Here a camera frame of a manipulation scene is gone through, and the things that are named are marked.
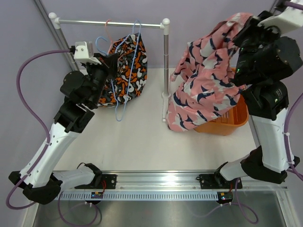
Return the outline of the pink shark print shorts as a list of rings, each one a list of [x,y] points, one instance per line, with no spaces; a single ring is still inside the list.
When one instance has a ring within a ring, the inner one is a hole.
[[[166,124],[170,130],[193,130],[236,106],[244,87],[232,83],[235,73],[230,60],[238,50],[232,40],[251,17],[251,13],[236,13],[187,44],[170,76],[170,81],[183,80],[169,98]]]

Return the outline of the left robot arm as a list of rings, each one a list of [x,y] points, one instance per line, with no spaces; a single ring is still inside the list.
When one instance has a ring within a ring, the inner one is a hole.
[[[96,63],[81,62],[88,70],[87,75],[72,71],[64,77],[60,91],[65,100],[45,142],[24,169],[9,175],[9,180],[21,188],[30,201],[46,205],[65,190],[84,185],[95,189],[104,183],[102,171],[92,163],[71,171],[54,170],[64,152],[93,118],[106,81],[117,75],[118,54],[94,54],[93,57]]]

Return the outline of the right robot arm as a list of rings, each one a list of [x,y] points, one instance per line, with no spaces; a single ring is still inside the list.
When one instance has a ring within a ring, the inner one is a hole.
[[[254,122],[259,146],[247,156],[218,167],[213,180],[219,188],[235,184],[237,178],[282,183],[287,170],[300,159],[285,148],[284,123],[289,105],[283,79],[302,67],[297,42],[286,36],[289,21],[268,11],[251,17],[234,37],[239,47],[233,83],[246,85],[242,96]]]

